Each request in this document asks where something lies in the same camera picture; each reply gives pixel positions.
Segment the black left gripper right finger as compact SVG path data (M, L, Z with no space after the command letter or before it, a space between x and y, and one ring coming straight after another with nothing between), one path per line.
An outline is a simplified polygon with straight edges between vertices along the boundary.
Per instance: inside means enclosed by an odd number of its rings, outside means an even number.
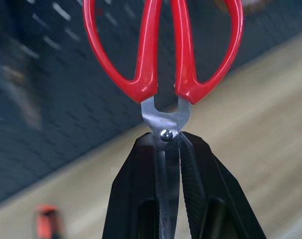
M183 193L193 239L264 239L237 179L200 137L181 133Z

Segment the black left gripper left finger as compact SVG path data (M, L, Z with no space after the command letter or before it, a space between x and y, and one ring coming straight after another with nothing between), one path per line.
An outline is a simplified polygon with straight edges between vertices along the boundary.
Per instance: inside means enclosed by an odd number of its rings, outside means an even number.
M151 133L135 141L112 183L102 238L162 238L159 159Z

